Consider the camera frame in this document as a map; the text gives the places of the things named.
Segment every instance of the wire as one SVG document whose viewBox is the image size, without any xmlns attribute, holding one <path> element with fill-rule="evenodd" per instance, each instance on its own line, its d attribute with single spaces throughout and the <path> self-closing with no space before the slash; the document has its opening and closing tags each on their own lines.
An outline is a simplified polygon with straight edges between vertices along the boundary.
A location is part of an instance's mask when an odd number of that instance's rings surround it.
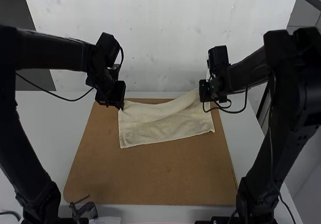
<svg viewBox="0 0 321 224">
<path fill-rule="evenodd" d="M 18 221 L 21 219 L 20 215 L 12 210 L 0 212 L 0 215 L 13 215 Z"/>
<path fill-rule="evenodd" d="M 64 98 L 64 97 L 61 97 L 61 96 L 59 96 L 59 95 L 56 95 L 56 94 L 54 94 L 54 93 L 52 93 L 52 92 L 49 92 L 49 91 L 45 90 L 45 89 L 42 88 L 42 87 L 39 87 L 38 85 L 34 84 L 33 82 L 30 82 L 28 79 L 22 77 L 22 76 L 21 76 L 20 74 L 18 74 L 18 73 L 16 73 L 16 75 L 17 75 L 19 78 L 21 78 L 22 80 L 24 80 L 25 82 L 29 83 L 30 85 L 32 85 L 32 86 L 40 89 L 41 91 L 46 92 L 47 94 L 50 94 L 50 95 L 52 95 L 52 96 L 54 96 L 54 97 L 57 97 L 57 98 L 59 98 L 59 99 L 62 99 L 62 100 L 68 101 L 68 102 L 76 102 L 76 101 L 82 99 L 84 96 L 86 96 L 88 93 L 90 93 L 91 90 L 94 89 L 94 87 L 92 87 L 92 88 L 89 89 L 84 95 L 80 96 L 79 98 L 76 98 L 76 99 L 68 99 L 68 98 Z"/>
<path fill-rule="evenodd" d="M 232 220 L 233 217 L 236 215 L 236 213 L 237 213 L 237 209 L 235 209 L 235 210 L 232 212 L 232 214 L 231 214 L 231 216 L 230 216 L 229 221 L 227 222 L 227 224 L 230 224 L 231 220 Z"/>
<path fill-rule="evenodd" d="M 273 90 L 273 96 L 271 95 L 271 102 L 270 102 L 270 106 L 269 106 L 269 117 L 268 117 L 268 131 L 269 131 L 270 152 L 271 152 L 270 178 L 271 178 L 271 182 L 272 182 L 272 185 L 273 185 L 274 189 L 276 190 L 276 192 L 279 195 L 281 203 L 285 206 L 285 208 L 289 212 L 289 214 L 290 214 L 290 216 L 292 218 L 293 224 L 296 224 L 294 216 L 293 216 L 293 214 L 292 214 L 292 212 L 290 210 L 290 207 L 283 200 L 281 192 L 280 192 L 279 188 L 276 186 L 276 184 L 275 184 L 275 182 L 273 180 L 273 145 L 272 145 L 272 136 L 271 136 L 271 125 L 270 125 L 270 123 L 271 123 L 271 116 L 272 116 L 273 99 L 274 99 L 274 95 L 275 95 L 276 77 L 275 77 L 275 73 L 274 73 L 274 71 L 272 69 L 271 69 L 271 72 L 273 74 L 273 80 L 274 80 L 273 88 L 274 88 L 274 90 Z"/>
<path fill-rule="evenodd" d="M 124 50 L 122 49 L 122 47 L 121 47 L 121 46 L 119 46 L 119 47 L 120 47 L 120 53 L 121 53 L 121 61 L 120 61 L 120 65 L 119 65 L 119 67 L 121 67 L 122 62 L 124 61 Z"/>
</svg>

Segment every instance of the white towel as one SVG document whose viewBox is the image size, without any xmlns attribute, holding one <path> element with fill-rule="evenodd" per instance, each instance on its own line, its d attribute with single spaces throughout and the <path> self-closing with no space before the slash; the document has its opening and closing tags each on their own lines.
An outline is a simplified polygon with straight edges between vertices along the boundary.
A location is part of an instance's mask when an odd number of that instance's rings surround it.
<svg viewBox="0 0 321 224">
<path fill-rule="evenodd" d="M 118 112 L 120 147 L 159 143 L 214 132 L 210 113 L 203 112 L 198 89 L 166 103 L 125 101 Z"/>
</svg>

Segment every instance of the cork mat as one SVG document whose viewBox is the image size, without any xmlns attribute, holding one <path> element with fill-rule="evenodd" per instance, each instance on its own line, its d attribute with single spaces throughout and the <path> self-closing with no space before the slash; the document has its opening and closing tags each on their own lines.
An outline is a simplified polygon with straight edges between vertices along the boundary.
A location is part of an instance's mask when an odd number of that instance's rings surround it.
<svg viewBox="0 0 321 224">
<path fill-rule="evenodd" d="M 90 194 L 96 204 L 235 205 L 237 184 L 220 115 L 217 110 L 211 114 L 215 133 L 121 149 L 118 110 L 94 103 L 65 200 Z"/>
</svg>

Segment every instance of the fabric fold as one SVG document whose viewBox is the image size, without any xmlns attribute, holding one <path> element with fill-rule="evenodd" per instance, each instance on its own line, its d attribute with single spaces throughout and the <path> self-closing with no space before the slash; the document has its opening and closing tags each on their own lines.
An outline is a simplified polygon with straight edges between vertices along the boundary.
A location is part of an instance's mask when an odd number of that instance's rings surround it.
<svg viewBox="0 0 321 224">
<path fill-rule="evenodd" d="M 118 112 L 121 148 L 159 143 L 214 132 L 210 113 L 203 112 L 198 89 L 161 104 L 125 101 Z"/>
</svg>

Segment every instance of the white table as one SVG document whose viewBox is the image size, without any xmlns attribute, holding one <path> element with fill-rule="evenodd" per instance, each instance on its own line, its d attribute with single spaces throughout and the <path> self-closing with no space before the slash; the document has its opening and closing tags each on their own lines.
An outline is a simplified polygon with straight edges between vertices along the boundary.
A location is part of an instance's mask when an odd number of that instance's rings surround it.
<svg viewBox="0 0 321 224">
<path fill-rule="evenodd" d="M 82 92 L 60 92 L 68 98 L 76 98 Z M 171 98 L 182 92 L 128 92 L 126 97 Z M 61 193 L 85 130 L 95 93 L 78 102 L 66 102 L 44 92 L 17 92 L 18 112 L 25 132 L 43 167 L 57 183 Z M 230 96 L 232 110 L 241 109 L 244 95 Z M 250 104 L 241 114 L 220 112 L 222 125 L 230 151 L 234 172 L 239 183 L 252 166 L 264 135 Z M 302 223 L 285 184 L 281 189 L 290 206 L 296 223 Z M 209 220 L 213 215 L 230 215 L 231 207 L 204 206 L 151 206 L 151 205 L 98 205 L 100 216 L 119 216 L 122 223 L 133 222 L 188 222 Z M 0 172 L 0 209 L 22 212 L 15 200 L 13 188 Z M 61 201 L 60 216 L 71 216 L 67 203 Z M 279 203 L 275 209 L 279 224 L 291 224 L 285 207 Z M 0 216 L 1 223 L 17 223 L 12 216 Z"/>
</svg>

